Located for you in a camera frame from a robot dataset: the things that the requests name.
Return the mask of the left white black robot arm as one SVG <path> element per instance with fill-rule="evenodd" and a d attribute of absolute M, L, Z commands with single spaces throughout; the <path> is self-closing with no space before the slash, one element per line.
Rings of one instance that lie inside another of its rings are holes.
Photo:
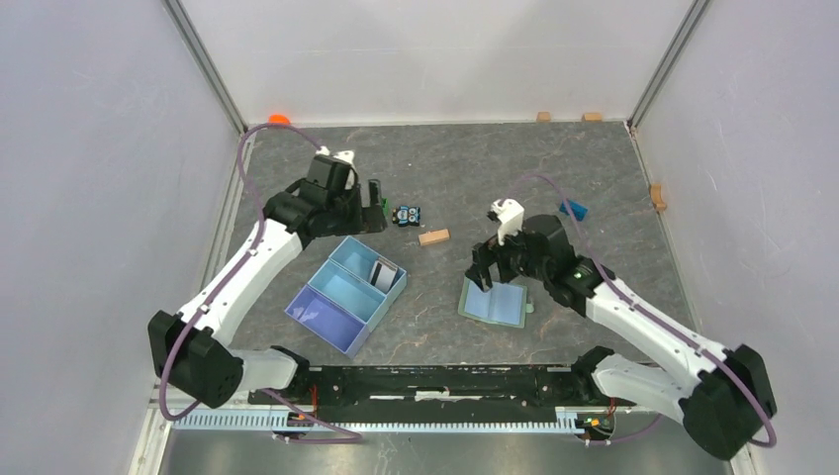
<path fill-rule="evenodd" d="M 218 275 L 177 312 L 159 311 L 147 326 L 162 390 L 174 387 L 208 408 L 235 393 L 273 389 L 287 403 L 303 401 L 311 377 L 288 350 L 231 350 L 243 318 L 269 283 L 316 238 L 384 231 L 380 183 L 361 182 L 351 150 L 321 148 L 307 175 L 268 200 L 244 244 Z"/>

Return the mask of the stack of credit cards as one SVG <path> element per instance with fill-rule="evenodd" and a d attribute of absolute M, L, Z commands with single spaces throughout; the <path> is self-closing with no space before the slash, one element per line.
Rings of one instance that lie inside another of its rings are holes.
<path fill-rule="evenodd" d="M 373 287 L 387 294 L 397 280 L 398 272 L 399 268 L 395 264 L 386 259 L 378 258 L 372 265 L 369 282 Z"/>

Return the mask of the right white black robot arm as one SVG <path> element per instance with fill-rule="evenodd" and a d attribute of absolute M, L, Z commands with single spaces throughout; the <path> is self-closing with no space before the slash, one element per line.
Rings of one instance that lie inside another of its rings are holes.
<path fill-rule="evenodd" d="M 735 349 L 682 326 L 635 295 L 610 269 L 577 253 L 556 216 L 491 211 L 496 234 L 474 245 L 466 277 L 482 291 L 491 266 L 507 283 L 540 282 L 552 300 L 617 333 L 652 360 L 635 363 L 597 346 L 573 364 L 574 396 L 585 404 L 603 397 L 650 409 L 680 424 L 707 454 L 730 460 L 763 430 L 771 447 L 777 404 L 765 360 L 752 347 Z"/>

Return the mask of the blue three-compartment organizer tray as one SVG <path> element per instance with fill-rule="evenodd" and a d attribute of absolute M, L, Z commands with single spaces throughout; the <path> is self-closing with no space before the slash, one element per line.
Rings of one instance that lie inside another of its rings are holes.
<path fill-rule="evenodd" d="M 369 282 L 374 261 L 399 268 L 387 294 Z M 292 320 L 353 358 L 407 285 L 407 271 L 355 237 L 346 237 L 285 308 Z"/>

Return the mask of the green card holder wallet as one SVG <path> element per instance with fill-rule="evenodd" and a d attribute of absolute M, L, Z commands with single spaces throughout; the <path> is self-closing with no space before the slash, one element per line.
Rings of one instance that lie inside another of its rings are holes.
<path fill-rule="evenodd" d="M 493 287 L 482 291 L 464 279 L 458 314 L 467 319 L 489 325 L 522 329 L 526 317 L 534 311 L 527 288 L 512 283 L 494 282 Z"/>

